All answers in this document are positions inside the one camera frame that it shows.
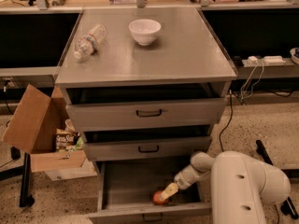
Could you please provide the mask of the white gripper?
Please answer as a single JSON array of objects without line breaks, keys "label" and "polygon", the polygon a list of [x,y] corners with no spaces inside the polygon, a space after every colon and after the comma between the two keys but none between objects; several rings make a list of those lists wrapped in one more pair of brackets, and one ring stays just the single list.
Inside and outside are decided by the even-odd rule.
[{"label": "white gripper", "polygon": [[188,189],[200,177],[199,172],[191,165],[179,171],[175,177],[175,183],[170,183],[160,194],[161,200],[165,201],[175,195],[178,189]]}]

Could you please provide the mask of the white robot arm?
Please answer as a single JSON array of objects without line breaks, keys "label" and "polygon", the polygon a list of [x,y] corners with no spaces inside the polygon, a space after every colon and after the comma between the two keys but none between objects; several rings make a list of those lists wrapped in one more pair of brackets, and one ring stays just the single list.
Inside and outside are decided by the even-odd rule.
[{"label": "white robot arm", "polygon": [[213,224],[266,224],[263,205],[287,201],[289,178],[277,167],[236,151],[212,158],[196,152],[153,201],[164,204],[177,192],[209,179]]}]

